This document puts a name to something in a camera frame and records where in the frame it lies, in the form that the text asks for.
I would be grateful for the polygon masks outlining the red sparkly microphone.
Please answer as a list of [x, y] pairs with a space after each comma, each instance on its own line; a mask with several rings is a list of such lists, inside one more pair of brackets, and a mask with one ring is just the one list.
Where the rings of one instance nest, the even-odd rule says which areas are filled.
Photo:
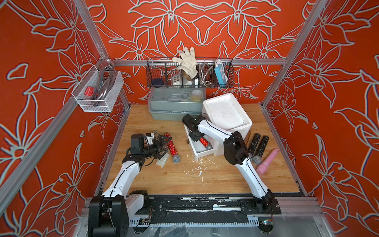
[[170, 154], [172, 156], [172, 160], [175, 164], [178, 164], [181, 161], [181, 158], [178, 155], [177, 149], [176, 149], [176, 147], [172, 141], [172, 137], [171, 137], [170, 133], [168, 133], [168, 132], [165, 133], [164, 136], [166, 137], [165, 141], [167, 142], [168, 149], [169, 149]]
[[212, 145], [204, 138], [204, 137], [201, 137], [199, 139], [200, 143], [206, 148], [206, 150], [211, 150], [213, 149]]

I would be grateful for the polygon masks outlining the white bottom drawer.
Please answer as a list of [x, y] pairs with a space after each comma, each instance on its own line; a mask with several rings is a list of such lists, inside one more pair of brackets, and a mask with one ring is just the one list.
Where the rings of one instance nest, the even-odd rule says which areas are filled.
[[207, 149], [200, 141], [194, 142], [189, 136], [189, 130], [185, 127], [185, 132], [187, 135], [188, 143], [191, 147], [191, 152], [193, 154], [193, 160], [198, 162], [203, 157], [213, 155], [215, 153], [215, 149], [211, 146], [211, 149]]

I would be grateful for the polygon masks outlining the white drawer cabinet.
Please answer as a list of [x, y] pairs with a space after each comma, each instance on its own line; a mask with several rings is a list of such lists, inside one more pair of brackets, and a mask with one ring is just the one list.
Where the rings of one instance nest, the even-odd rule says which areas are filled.
[[221, 138], [224, 138], [226, 134], [230, 135], [238, 131], [245, 139], [253, 124], [231, 93], [205, 100], [202, 116], [207, 121], [204, 122], [205, 129], [201, 128], [200, 131], [209, 137], [208, 141], [214, 149], [215, 156], [224, 154], [224, 141]]

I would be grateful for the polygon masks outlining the black sparkly microphone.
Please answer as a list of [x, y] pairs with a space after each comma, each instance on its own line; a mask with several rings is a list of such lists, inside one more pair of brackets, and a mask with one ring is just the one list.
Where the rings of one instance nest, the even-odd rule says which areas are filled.
[[265, 152], [268, 141], [269, 141], [269, 137], [264, 135], [259, 143], [259, 146], [257, 148], [255, 155], [252, 158], [252, 162], [255, 165], [259, 165], [262, 162], [262, 156]]
[[248, 151], [247, 151], [248, 156], [249, 156], [250, 158], [252, 158], [252, 157], [254, 156], [255, 151], [256, 151], [256, 148], [257, 148], [258, 143], [259, 143], [259, 141], [260, 141], [260, 138], [261, 138], [261, 135], [260, 135], [260, 134], [258, 134], [258, 133], [255, 133], [255, 134], [254, 134], [253, 139], [252, 139], [252, 141], [251, 141], [251, 143], [250, 143], [250, 146], [249, 146], [249, 148], [248, 148]]

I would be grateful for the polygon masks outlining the pink microphone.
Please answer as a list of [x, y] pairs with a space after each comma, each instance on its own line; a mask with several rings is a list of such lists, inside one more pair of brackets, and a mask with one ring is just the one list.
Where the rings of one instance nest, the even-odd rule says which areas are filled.
[[273, 159], [278, 155], [278, 153], [279, 153], [278, 148], [273, 149], [270, 152], [270, 154], [264, 159], [264, 161], [258, 165], [256, 172], [258, 174], [264, 174], [267, 171], [268, 166], [271, 164]]

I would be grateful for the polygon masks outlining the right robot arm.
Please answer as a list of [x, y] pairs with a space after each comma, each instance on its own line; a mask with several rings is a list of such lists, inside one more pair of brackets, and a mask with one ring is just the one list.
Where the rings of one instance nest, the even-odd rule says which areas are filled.
[[207, 135], [223, 144], [225, 159], [242, 174], [254, 197], [258, 213], [281, 213], [279, 203], [273, 192], [264, 184], [252, 166], [244, 138], [238, 131], [230, 132], [219, 128], [202, 115], [195, 118], [189, 114], [184, 115], [182, 123], [189, 131], [191, 140], [199, 141]]

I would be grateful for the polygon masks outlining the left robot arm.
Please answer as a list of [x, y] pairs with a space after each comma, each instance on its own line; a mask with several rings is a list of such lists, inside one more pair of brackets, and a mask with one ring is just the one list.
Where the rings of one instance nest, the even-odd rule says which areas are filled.
[[122, 161], [121, 169], [110, 187], [94, 197], [88, 209], [89, 237], [125, 237], [129, 219], [148, 204], [147, 191], [129, 189], [147, 159], [162, 159], [168, 152], [170, 136], [148, 136], [142, 133], [131, 136], [131, 147]]

